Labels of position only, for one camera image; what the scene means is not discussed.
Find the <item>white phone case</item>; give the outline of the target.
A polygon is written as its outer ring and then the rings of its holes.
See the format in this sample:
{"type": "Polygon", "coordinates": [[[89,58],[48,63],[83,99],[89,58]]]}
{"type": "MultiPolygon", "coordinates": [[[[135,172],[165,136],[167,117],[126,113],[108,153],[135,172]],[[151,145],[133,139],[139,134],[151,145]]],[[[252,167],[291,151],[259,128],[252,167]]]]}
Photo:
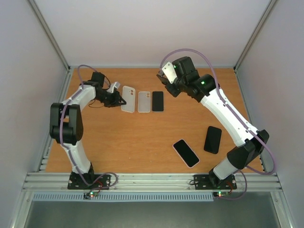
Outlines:
{"type": "Polygon", "coordinates": [[[121,106],[121,110],[128,113],[133,113],[135,111],[135,96],[136,90],[129,86],[123,86],[122,98],[126,102],[125,105],[121,106]]]}
{"type": "Polygon", "coordinates": [[[151,111],[151,93],[149,91],[140,91],[138,93],[139,113],[149,113],[151,111]]]}

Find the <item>black smartphone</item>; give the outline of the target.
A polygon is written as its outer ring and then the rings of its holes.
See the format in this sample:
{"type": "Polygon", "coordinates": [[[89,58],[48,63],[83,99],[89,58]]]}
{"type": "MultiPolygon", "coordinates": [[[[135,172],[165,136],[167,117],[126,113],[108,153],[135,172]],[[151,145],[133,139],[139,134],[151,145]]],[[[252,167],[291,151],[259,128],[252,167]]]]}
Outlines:
{"type": "Polygon", "coordinates": [[[152,111],[164,111],[164,94],[163,91],[153,91],[152,93],[152,111]]]}

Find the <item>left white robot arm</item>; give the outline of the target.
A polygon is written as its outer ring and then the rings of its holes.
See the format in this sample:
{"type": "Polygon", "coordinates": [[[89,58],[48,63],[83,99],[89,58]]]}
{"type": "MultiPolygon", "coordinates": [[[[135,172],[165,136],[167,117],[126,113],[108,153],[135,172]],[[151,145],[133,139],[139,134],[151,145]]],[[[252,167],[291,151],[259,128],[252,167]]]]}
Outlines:
{"type": "Polygon", "coordinates": [[[65,150],[71,163],[70,189],[108,189],[118,182],[118,176],[113,172],[95,175],[82,144],[82,110],[90,101],[100,101],[105,107],[126,104],[118,91],[120,83],[115,81],[104,88],[106,79],[104,74],[93,72],[90,80],[80,81],[78,89],[68,99],[50,107],[49,135],[65,150]]]}

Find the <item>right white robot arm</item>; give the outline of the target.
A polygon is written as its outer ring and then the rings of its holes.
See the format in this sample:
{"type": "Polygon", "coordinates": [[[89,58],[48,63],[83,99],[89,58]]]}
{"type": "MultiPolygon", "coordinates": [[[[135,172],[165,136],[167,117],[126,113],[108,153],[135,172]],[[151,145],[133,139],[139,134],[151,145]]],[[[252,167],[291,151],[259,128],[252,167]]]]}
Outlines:
{"type": "Polygon", "coordinates": [[[266,148],[268,132],[258,130],[242,116],[220,88],[215,74],[200,76],[190,57],[163,60],[157,77],[173,97],[185,92],[201,103],[231,136],[235,148],[209,171],[212,187],[221,188],[228,176],[244,169],[266,148]]]}

